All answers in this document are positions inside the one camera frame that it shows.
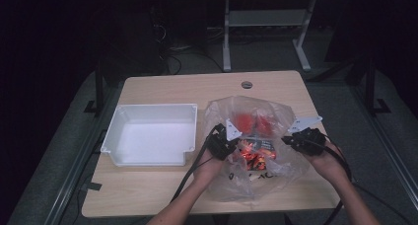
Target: floor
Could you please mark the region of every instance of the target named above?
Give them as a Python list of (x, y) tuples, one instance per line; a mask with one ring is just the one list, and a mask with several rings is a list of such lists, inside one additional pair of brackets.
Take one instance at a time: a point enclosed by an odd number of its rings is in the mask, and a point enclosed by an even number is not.
[[(304, 72), (292, 47), (298, 29), (279, 29), (274, 35), (238, 40), (231, 46), (232, 72), (297, 70), (308, 80), (335, 63), (324, 62), (332, 29), (310, 30), (304, 49), (312, 66)], [(187, 48), (173, 51), (165, 74), (204, 74), (221, 72), (221, 42), (209, 43), (207, 51)], [(411, 178), (418, 176), (418, 121), (399, 99), (394, 87), (382, 73), (377, 73), (376, 98), (384, 99), (391, 113), (371, 117), (362, 103), (363, 82), (348, 86), (343, 69), (320, 83), (307, 82), (313, 103), (323, 117), (328, 135), (342, 148), (357, 181), (411, 222), (418, 222), (417, 204), (410, 198), (409, 184), (402, 180), (402, 170), (393, 162), (393, 148)], [(86, 195), (83, 184), (93, 174), (103, 131), (108, 127), (123, 82), (104, 86), (104, 110), (100, 115), (84, 113), (88, 101), (95, 98), (95, 75), (81, 86), (67, 114), (52, 139), (10, 224), (145, 224), (149, 218), (86, 218), (80, 208)], [(360, 194), (383, 224), (407, 224), (381, 201), (360, 190)], [(331, 209), (287, 212), (294, 224), (321, 224)], [(190, 216), (186, 224), (214, 224), (211, 216)], [(228, 224), (281, 224), (283, 213), (233, 214)], [(332, 224), (347, 224), (345, 211)]]

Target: white tray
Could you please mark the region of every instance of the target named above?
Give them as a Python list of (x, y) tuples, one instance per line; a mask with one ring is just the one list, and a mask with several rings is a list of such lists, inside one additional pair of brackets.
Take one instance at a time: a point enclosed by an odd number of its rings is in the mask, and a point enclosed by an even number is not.
[(197, 105), (119, 105), (101, 152), (116, 166), (184, 166), (193, 152)]

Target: clear plastic bag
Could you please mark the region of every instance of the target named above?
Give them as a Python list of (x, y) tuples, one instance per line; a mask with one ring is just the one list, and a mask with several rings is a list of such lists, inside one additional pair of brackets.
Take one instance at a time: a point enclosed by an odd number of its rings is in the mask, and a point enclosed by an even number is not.
[(215, 125), (226, 125), (227, 119), (243, 135), (208, 188), (214, 199), (254, 200), (284, 188), (308, 170), (303, 156), (281, 140), (295, 120), (290, 107), (243, 96), (212, 101), (205, 111), (202, 138)]

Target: dark background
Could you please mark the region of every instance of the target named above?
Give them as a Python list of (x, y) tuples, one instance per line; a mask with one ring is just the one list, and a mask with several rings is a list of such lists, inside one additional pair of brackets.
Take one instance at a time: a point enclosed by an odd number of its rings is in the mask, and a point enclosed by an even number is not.
[[(367, 51), (418, 115), (416, 0), (340, 1), (318, 0), (313, 15), (312, 26), (335, 28), (327, 59), (342, 61)], [(153, 2), (0, 0), (1, 224), (13, 212), (78, 88), (98, 64), (109, 84), (127, 76), (158, 75), (164, 67), (153, 23), (164, 22), (173, 37), (202, 46), (208, 23), (222, 24), (220, 1)], [(130, 52), (141, 46), (148, 48)]]

